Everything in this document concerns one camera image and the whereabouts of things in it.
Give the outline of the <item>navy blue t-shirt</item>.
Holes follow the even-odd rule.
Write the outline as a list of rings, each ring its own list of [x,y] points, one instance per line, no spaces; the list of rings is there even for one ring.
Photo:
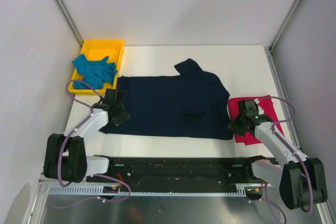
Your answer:
[[[121,103],[130,119],[108,124],[105,134],[231,140],[229,92],[219,77],[192,59],[175,65],[177,76],[118,78]]]

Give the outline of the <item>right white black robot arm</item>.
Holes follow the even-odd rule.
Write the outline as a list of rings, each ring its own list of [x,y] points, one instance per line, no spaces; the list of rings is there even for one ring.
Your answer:
[[[271,96],[229,99],[228,111],[234,136],[256,138],[278,162],[274,165],[262,156],[250,158],[250,165],[242,169],[245,181],[254,183],[260,178],[271,184],[289,209],[310,212],[314,204],[327,201],[322,161],[310,158],[284,136]]]

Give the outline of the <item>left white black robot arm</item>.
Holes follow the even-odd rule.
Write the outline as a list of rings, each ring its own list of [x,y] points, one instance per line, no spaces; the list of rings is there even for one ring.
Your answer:
[[[119,126],[130,119],[121,96],[121,91],[106,89],[98,102],[88,106],[89,112],[80,122],[61,134],[49,136],[43,170],[45,177],[58,180],[62,187],[95,174],[105,182],[115,178],[116,169],[109,165],[109,159],[88,156],[86,144],[101,128]]]

